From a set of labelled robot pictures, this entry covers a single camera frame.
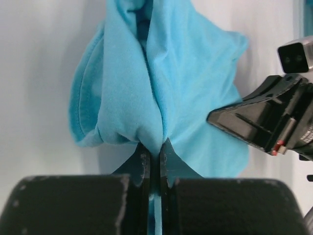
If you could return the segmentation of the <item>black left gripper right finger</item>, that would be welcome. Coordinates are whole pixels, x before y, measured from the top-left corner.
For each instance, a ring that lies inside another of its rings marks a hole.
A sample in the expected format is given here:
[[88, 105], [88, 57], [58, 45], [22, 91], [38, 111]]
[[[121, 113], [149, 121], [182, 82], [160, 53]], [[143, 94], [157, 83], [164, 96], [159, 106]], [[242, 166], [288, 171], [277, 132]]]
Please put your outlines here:
[[292, 191], [273, 179], [203, 178], [166, 141], [159, 154], [165, 235], [306, 235]]

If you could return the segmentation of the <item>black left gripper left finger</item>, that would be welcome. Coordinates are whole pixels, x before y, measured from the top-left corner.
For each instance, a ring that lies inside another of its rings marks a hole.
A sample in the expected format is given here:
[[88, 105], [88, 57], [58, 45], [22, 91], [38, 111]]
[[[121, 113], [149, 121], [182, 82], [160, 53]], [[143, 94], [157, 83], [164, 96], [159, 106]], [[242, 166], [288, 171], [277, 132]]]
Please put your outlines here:
[[3, 235], [146, 235], [150, 153], [141, 144], [110, 175], [21, 179], [0, 216]]

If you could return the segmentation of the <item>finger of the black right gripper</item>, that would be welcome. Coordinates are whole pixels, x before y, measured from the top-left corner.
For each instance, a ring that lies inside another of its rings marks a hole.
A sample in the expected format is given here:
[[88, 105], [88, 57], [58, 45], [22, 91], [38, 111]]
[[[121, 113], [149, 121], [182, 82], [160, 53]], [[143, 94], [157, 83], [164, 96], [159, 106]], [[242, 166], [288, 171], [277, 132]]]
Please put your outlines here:
[[277, 97], [295, 87], [299, 82], [306, 83], [306, 78], [299, 74], [268, 76], [255, 91], [243, 98], [243, 102], [253, 103], [259, 100], [267, 100], [268, 98]]
[[209, 113], [207, 122], [269, 153], [285, 105], [276, 102], [235, 103]]

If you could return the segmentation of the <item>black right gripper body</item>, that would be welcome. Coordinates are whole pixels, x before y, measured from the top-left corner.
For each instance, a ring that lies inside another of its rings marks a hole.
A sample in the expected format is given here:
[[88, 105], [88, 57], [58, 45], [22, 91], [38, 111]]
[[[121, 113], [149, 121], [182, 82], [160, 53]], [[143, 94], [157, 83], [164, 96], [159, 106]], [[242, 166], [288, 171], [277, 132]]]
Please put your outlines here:
[[313, 84], [305, 79], [283, 94], [284, 111], [276, 124], [270, 155], [292, 150], [302, 161], [313, 160]]

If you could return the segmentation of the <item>light blue t-shirt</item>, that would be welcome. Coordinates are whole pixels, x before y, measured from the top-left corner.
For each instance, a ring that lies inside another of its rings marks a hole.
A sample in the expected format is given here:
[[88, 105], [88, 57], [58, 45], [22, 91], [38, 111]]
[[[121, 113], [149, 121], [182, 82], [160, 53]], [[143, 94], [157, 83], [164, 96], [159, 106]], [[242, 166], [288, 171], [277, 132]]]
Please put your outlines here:
[[75, 142], [140, 142], [157, 158], [170, 140], [201, 176], [238, 176], [247, 145], [206, 119], [240, 101], [234, 78], [246, 48], [244, 35], [220, 29], [189, 0], [107, 1], [73, 78]]

